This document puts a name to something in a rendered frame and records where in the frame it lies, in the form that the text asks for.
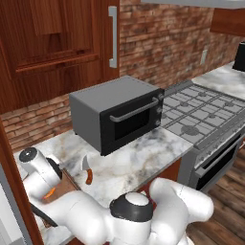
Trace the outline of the wooden fridge side panel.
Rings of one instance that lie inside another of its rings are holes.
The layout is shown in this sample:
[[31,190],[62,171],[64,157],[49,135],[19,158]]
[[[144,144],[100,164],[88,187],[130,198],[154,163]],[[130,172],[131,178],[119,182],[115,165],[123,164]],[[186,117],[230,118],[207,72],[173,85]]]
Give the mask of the wooden fridge side panel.
[[0,118],[0,163],[33,245],[44,245]]

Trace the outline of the brown wooden cutting board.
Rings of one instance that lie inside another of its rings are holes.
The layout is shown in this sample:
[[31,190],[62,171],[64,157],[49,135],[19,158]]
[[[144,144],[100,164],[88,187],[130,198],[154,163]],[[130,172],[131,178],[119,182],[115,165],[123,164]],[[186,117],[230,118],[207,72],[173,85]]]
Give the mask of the brown wooden cutting board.
[[[70,176],[65,168],[62,170],[62,179],[55,186],[55,188],[56,191],[49,198],[42,199],[43,196],[41,197],[41,202],[43,204],[49,204],[70,191],[80,190],[80,187],[74,182],[74,179]],[[35,205],[32,205],[32,211],[35,215],[41,218],[46,228],[56,226],[55,222],[52,221],[45,213],[41,212]]]

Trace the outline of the dark wooden cupboard door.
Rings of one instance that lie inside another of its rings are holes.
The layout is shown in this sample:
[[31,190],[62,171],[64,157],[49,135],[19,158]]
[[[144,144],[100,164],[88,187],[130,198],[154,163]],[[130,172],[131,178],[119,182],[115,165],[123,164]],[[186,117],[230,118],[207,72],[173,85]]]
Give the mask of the dark wooden cupboard door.
[[119,40],[120,0],[0,0],[0,114],[117,78]]

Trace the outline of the grey range hood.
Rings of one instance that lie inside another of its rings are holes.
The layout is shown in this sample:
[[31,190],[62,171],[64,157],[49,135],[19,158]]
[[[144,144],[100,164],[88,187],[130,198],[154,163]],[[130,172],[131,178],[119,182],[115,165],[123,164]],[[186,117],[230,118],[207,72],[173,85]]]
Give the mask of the grey range hood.
[[245,0],[141,0],[149,4],[170,4],[219,9],[245,9]]

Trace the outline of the small orange food piece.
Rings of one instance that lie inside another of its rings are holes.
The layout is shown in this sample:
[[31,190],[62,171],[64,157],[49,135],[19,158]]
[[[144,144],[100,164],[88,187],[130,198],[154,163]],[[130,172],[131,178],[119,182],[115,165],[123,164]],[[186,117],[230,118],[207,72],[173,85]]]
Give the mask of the small orange food piece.
[[50,191],[45,196],[43,196],[42,199],[49,198],[50,196],[52,196],[54,194],[55,191],[56,191],[56,188],[50,189]]

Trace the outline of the grey toaster oven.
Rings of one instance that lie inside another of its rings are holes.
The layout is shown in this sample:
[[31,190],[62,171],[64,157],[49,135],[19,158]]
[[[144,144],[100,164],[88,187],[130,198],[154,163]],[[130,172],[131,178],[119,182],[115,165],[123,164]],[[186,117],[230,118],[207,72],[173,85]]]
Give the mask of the grey toaster oven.
[[74,132],[100,153],[100,113],[159,87],[123,76],[69,95]]

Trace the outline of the wooden wall cupboard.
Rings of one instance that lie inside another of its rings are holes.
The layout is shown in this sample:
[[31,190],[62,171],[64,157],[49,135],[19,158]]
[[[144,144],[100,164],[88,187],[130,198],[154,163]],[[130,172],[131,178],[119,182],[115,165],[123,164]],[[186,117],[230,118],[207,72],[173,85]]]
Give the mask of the wooden wall cupboard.
[[215,9],[210,31],[245,37],[245,9]]

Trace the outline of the black stove oven door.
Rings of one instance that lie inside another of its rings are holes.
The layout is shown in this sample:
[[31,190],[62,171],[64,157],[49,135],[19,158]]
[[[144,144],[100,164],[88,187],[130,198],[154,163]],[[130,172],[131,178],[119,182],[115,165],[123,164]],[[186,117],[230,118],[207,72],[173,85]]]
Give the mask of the black stove oven door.
[[217,181],[232,162],[241,140],[242,134],[234,136],[194,172],[196,177],[195,189],[205,191]]

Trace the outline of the black countertop appliance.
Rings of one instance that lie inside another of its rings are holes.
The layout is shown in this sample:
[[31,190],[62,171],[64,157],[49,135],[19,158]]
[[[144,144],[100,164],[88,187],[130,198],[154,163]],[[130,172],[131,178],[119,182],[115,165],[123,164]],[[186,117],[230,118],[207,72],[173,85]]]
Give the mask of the black countertop appliance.
[[233,68],[236,71],[245,72],[245,41],[238,45]]

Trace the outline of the black toaster oven door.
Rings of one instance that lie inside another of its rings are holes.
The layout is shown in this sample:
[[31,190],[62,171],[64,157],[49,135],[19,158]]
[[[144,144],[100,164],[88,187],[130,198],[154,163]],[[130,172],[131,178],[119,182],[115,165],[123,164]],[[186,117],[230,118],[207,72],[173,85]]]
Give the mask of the black toaster oven door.
[[[120,105],[109,108],[100,113],[100,155],[106,156],[120,147],[138,139],[145,133],[158,127],[157,120],[161,120],[162,112],[157,113],[156,108],[162,107],[163,100],[158,99],[158,94],[165,91],[161,88],[148,94],[139,96]],[[152,98],[159,100],[158,104],[144,112],[139,113],[123,122],[112,122],[110,116],[119,117],[137,108],[152,102]]]

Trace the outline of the grey fridge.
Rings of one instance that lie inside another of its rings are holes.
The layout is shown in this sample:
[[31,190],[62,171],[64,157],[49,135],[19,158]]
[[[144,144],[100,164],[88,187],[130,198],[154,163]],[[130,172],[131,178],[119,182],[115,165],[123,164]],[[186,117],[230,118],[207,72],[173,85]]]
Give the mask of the grey fridge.
[[33,245],[1,164],[0,244]]

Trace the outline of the steel gas stove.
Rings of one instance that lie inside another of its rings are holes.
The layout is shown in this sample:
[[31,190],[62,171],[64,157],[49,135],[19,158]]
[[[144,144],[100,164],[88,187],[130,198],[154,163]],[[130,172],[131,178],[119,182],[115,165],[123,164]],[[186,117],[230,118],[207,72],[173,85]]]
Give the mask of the steel gas stove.
[[193,144],[182,157],[177,182],[195,189],[194,172],[234,136],[242,134],[232,162],[217,181],[232,167],[245,139],[245,100],[185,80],[165,90],[162,127]]

